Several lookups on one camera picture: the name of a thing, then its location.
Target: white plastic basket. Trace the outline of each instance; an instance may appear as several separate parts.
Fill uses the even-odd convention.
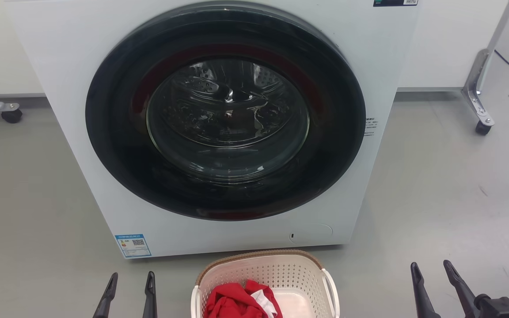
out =
[[[202,318],[212,290],[254,280],[272,288],[284,318],[339,318],[339,296],[331,275],[311,254],[275,250],[215,261],[200,274],[192,292],[192,318]]]

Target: white fabric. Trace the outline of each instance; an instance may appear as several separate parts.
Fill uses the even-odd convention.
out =
[[[277,316],[278,312],[276,311],[276,308],[274,308],[272,302],[268,300],[266,296],[264,296],[262,289],[253,292],[251,294],[251,297],[254,298],[257,304],[259,304],[262,307],[268,318],[274,318],[275,316]]]

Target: red clothing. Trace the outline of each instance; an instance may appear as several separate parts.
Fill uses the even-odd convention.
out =
[[[270,287],[253,280],[247,280],[245,288],[238,283],[221,284],[214,288],[205,304],[204,318],[274,318],[268,317],[251,296],[253,292],[261,289],[277,311],[275,318],[282,318]]]

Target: washing machine door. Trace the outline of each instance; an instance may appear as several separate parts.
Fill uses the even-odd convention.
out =
[[[305,22],[201,4],[150,20],[111,51],[86,121],[99,159],[139,197],[249,220],[333,185],[359,150],[365,105],[335,45]]]

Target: washing machine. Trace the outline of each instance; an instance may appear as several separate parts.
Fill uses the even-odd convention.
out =
[[[347,243],[416,4],[5,6],[111,243],[138,258]]]

